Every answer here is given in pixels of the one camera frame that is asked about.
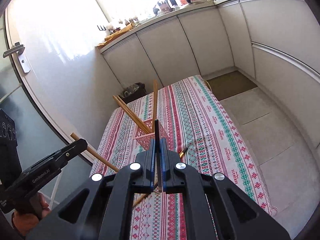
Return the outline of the person's hand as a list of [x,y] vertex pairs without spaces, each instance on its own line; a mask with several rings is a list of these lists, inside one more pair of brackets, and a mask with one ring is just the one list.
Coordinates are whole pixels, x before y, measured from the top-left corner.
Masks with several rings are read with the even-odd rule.
[[[38,193],[40,205],[42,207],[42,215],[44,218],[51,213],[51,209],[46,201],[45,196],[42,193]],[[14,211],[12,215],[12,226],[22,237],[25,237],[31,229],[35,228],[39,223],[39,219],[32,213],[20,214],[18,211]]]

